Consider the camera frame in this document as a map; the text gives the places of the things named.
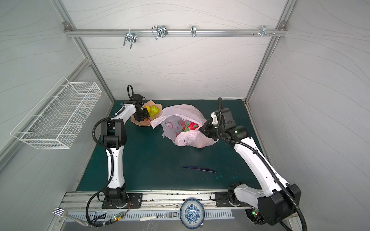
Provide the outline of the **pink plastic bag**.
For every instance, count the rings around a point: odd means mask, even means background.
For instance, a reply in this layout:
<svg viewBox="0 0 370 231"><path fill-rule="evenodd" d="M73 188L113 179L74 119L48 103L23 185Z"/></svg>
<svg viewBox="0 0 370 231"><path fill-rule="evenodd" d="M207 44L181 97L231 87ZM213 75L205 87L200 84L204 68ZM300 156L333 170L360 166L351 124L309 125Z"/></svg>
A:
<svg viewBox="0 0 370 231"><path fill-rule="evenodd" d="M206 123L202 112L192 105L174 105L162 110L160 116L150 122L152 128L161 125L163 135L177 146L192 146L198 149L217 143L200 132Z"/></svg>

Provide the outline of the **red dragon fruit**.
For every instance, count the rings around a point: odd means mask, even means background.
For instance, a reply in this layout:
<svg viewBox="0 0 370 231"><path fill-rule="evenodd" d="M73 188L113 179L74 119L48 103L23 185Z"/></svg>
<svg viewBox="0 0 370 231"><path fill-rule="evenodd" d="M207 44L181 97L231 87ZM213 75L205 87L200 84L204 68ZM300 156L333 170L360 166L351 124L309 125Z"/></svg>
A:
<svg viewBox="0 0 370 231"><path fill-rule="evenodd" d="M194 131L198 128L198 124L194 123L194 122L189 122L187 123L183 128L182 128L182 132L187 132L187 131Z"/></svg>

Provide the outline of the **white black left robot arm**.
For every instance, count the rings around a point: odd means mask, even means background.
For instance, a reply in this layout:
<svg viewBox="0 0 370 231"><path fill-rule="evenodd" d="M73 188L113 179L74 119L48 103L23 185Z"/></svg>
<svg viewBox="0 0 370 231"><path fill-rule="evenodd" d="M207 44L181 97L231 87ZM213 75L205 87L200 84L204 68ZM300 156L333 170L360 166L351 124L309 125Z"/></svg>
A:
<svg viewBox="0 0 370 231"><path fill-rule="evenodd" d="M114 115L101 122L103 147L107 151L109 179L104 188L105 200L115 207L124 207L129 197L123 176L123 150L127 142L125 123L132 117L143 121L149 117L147 109L143 109L143 97L134 95L125 102Z"/></svg>

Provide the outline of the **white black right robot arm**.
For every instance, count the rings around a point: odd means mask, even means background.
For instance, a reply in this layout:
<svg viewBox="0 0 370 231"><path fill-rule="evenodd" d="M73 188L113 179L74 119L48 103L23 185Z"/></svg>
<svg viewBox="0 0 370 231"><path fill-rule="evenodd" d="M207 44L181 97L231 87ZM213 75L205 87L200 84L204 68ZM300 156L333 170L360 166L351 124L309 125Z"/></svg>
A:
<svg viewBox="0 0 370 231"><path fill-rule="evenodd" d="M206 137L215 141L223 140L246 162L260 184L254 189L244 183L236 183L229 190L230 203L242 203L252 207L251 219L254 223L267 223L271 226L280 223L293 214L298 214L305 231L307 225L299 208L301 190L296 184L288 183L271 166L258 149L254 139L243 126L237 126L228 108L211 114L211 119L199 129Z"/></svg>

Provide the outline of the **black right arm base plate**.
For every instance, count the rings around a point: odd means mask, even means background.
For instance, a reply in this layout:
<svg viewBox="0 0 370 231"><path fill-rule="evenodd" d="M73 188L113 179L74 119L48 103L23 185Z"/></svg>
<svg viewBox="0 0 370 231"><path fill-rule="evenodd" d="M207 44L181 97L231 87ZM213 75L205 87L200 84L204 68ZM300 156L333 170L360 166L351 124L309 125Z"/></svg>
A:
<svg viewBox="0 0 370 231"><path fill-rule="evenodd" d="M231 200L228 192L214 192L210 196L210 200L215 202L217 208L248 208L252 207L244 202Z"/></svg>

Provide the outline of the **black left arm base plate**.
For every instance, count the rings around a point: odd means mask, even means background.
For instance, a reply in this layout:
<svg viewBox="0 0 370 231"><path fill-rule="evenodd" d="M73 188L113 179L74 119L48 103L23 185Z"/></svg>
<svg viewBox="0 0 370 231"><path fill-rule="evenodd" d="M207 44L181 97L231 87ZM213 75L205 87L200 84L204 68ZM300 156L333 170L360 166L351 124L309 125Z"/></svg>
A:
<svg viewBox="0 0 370 231"><path fill-rule="evenodd" d="M140 208L142 203L142 193L127 193L124 197L105 197L102 209L127 209Z"/></svg>

